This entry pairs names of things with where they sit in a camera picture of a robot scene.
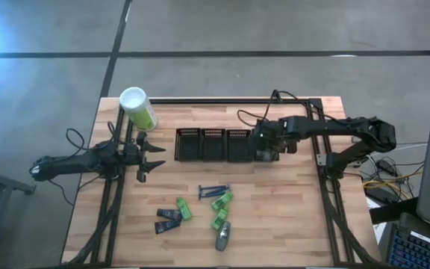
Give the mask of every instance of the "wooden table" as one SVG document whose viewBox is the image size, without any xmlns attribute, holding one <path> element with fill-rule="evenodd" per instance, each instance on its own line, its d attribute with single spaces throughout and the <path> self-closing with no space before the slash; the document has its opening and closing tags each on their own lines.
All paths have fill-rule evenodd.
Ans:
<svg viewBox="0 0 430 269">
<path fill-rule="evenodd" d="M 321 98 L 326 114 L 345 117 L 340 97 Z M 174 161 L 176 128 L 247 129 L 249 127 L 237 119 L 236 111 L 245 109 L 262 115 L 266 106 L 154 105 L 154 108 L 160 122 L 149 133 L 149 141 L 165 148 L 166 152 L 149 153 L 148 159 L 166 163 L 153 170 L 145 184 L 136 180 L 137 167 L 128 169 L 113 266 L 331 265 L 311 140 L 301 141 L 296 154 L 283 154 L 280 161 L 273 163 L 181 163 Z M 106 123 L 108 120 L 116 122 L 118 109 L 118 98 L 101 100 L 91 146 L 110 137 Z M 305 114 L 301 105 L 272 105 L 268 117 L 278 119 Z M 350 137 L 330 139 L 335 152 L 351 144 Z M 94 176 L 84 174 L 81 184 Z M 232 230 L 227 249 L 219 252 L 214 247 L 216 233 L 210 227 L 215 217 L 210 207 L 213 199 L 199 201 L 198 186 L 224 184 L 230 184 L 234 194 L 228 213 Z M 95 181 L 79 191 L 63 262 L 74 257 L 96 227 L 103 186 L 103 180 Z M 341 191 L 350 229 L 368 252 L 379 259 L 359 178 L 346 176 L 341 181 Z M 184 221 L 180 228 L 156 235 L 154 222 L 164 220 L 155 216 L 157 208 L 176 208 L 176 197 L 187 200 L 192 220 Z M 339 231 L 337 237 L 344 257 Z M 101 252 L 105 253 L 104 242 Z"/>
</svg>

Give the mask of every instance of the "gray floor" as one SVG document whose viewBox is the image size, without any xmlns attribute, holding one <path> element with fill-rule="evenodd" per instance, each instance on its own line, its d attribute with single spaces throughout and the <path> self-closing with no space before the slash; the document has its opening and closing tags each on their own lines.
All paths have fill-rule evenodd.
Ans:
<svg viewBox="0 0 430 269">
<path fill-rule="evenodd" d="M 123 4 L 1 0 L 0 52 L 110 52 Z M 430 49 L 430 0 L 134 0 L 120 50 L 422 49 Z M 0 59 L 1 174 L 29 181 L 37 158 L 73 151 L 66 128 L 89 137 L 108 61 Z M 342 96 L 349 116 L 394 124 L 399 142 L 426 141 L 429 134 L 430 56 L 119 59 L 108 95 L 130 86 L 150 96 L 267 96 L 275 88 Z M 423 160 L 424 152 L 386 155 L 408 163 Z M 55 181 L 73 200 L 78 176 Z M 420 179 L 413 183 L 416 193 Z M 0 268 L 56 265 L 71 213 L 47 182 L 33 196 L 15 193 Z"/>
</svg>

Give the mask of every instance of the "black line on floor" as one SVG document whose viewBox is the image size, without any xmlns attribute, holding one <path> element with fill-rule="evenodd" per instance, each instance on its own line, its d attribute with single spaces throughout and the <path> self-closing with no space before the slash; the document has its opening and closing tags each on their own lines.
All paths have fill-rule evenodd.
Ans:
<svg viewBox="0 0 430 269">
<path fill-rule="evenodd" d="M 0 58 L 109 58 L 110 52 L 0 52 Z"/>
<path fill-rule="evenodd" d="M 122 44 L 122 37 L 124 36 L 125 25 L 127 24 L 128 12 L 131 8 L 132 0 L 125 0 L 124 8 L 122 9 L 122 15 L 119 21 L 119 27 L 117 28 L 116 39 L 113 42 L 112 52 L 110 54 L 109 64 L 104 76 L 104 82 L 102 83 L 101 93 L 99 98 L 107 97 L 109 94 L 110 83 L 112 82 L 113 71 L 116 68 L 116 62 L 120 45 Z"/>
<path fill-rule="evenodd" d="M 253 58 L 253 57 L 397 57 L 430 56 L 430 50 L 386 51 L 226 51 L 226 52 L 120 52 L 119 58 Z"/>
</svg>

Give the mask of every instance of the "black metal frame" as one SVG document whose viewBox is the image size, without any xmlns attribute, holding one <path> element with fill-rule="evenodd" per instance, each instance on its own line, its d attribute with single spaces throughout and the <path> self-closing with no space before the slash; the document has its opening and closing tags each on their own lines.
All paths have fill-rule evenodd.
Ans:
<svg viewBox="0 0 430 269">
<path fill-rule="evenodd" d="M 200 99 L 200 98 L 183 98 L 183 99 L 151 99 L 151 103 L 153 105 L 166 105 L 166 104 L 173 104 L 173 105 L 188 105 L 188 104 L 260 104 L 265 105 L 267 104 L 269 99 L 257 99 L 257 98 L 243 98 L 243 99 Z M 316 104 L 320 109 L 318 108 L 312 108 L 311 104 Z M 317 109 L 317 112 L 320 116 L 320 119 L 323 120 L 323 104 L 321 102 L 321 99 L 285 99 L 282 102 L 279 102 L 278 104 L 294 104 L 294 105 L 304 105 L 306 107 L 306 113 L 308 118 L 313 119 L 314 118 L 314 111 L 312 109 Z M 120 137 L 121 130 L 122 130 L 122 123 L 124 118 L 124 111 L 119 108 L 119 114 L 117 116 L 117 122 L 116 122 L 116 130 L 114 133 L 115 137 Z M 130 139 L 132 139 L 132 131 L 133 131 L 133 125 L 132 122 L 128 121 L 128 128 L 125 135 L 125 142 L 128 143 Z M 331 143 L 329 141 L 328 136 L 323 136 L 323 144 L 326 150 L 326 153 L 331 152 Z M 313 136 L 311 138 L 312 140 L 312 147 L 313 147 L 313 154 L 314 158 L 316 159 L 316 156 L 318 154 L 321 154 L 320 150 L 320 143 L 317 140 L 317 137 Z M 318 164 L 317 161 L 315 161 L 315 164 L 317 166 L 317 174 L 318 179 L 320 182 L 320 193 L 321 194 L 327 194 L 328 188 L 326 186 L 326 180 L 327 178 L 323 175 L 322 169 L 324 166 L 321 166 Z M 121 171 L 120 177 L 117 180 L 113 180 L 117 182 L 116 186 L 116 193 L 113 198 L 113 204 L 115 202 L 118 203 L 116 205 L 116 211 L 113 217 L 110 219 L 110 230 L 109 230 L 109 236 L 107 240 L 107 248 L 105 253 L 105 258 L 103 262 L 99 261 L 99 252 L 100 252 L 100 245 L 101 245 L 101 236 L 97 238 L 97 242 L 93 246 L 93 251 L 91 253 L 90 257 L 90 263 L 85 264 L 84 267 L 90 267 L 90 268 L 104 268 L 104 267 L 110 267 L 112 263 L 113 258 L 113 249 L 115 245 L 116 240 L 116 230 L 117 230 L 117 224 L 119 219 L 119 210 L 120 210 L 120 203 L 122 201 L 122 191 L 124 188 L 124 182 L 125 182 L 125 169 Z M 106 180 L 103 194 L 102 194 L 102 201 L 101 201 L 101 207 L 99 210 L 99 219 L 98 219 L 98 226 L 100 226 L 102 223 L 104 223 L 105 218 L 107 217 L 107 208 L 109 205 L 109 193 L 110 189 L 112 188 L 112 182 L 111 180 Z M 336 209 L 337 213 L 340 215 L 341 219 L 344 223 L 346 223 L 346 212 L 344 211 L 343 206 L 343 199 L 341 197 L 341 192 L 339 187 L 339 184 L 336 182 L 332 182 L 333 184 L 333 192 L 334 192 L 334 198 L 336 203 Z M 325 210 L 325 221 L 326 221 L 326 228 L 328 231 L 328 239 L 329 244 L 331 248 L 332 253 L 332 261 L 334 265 L 352 265 L 354 267 L 358 267 L 360 264 L 355 264 L 355 259 L 353 255 L 353 249 L 352 246 L 350 246 L 349 242 L 347 241 L 346 237 L 343 236 L 343 244 L 344 249 L 346 251 L 346 260 L 347 262 L 342 262 L 340 259 L 340 253 L 337 246 L 337 238 L 336 238 L 336 232 L 334 230 L 334 221 L 331 218 L 331 216 L 327 213 L 326 208 L 329 206 L 329 203 L 331 203 L 331 200 L 329 199 L 328 195 L 321 195 L 322 197 L 322 203 L 323 208 Z"/>
</svg>

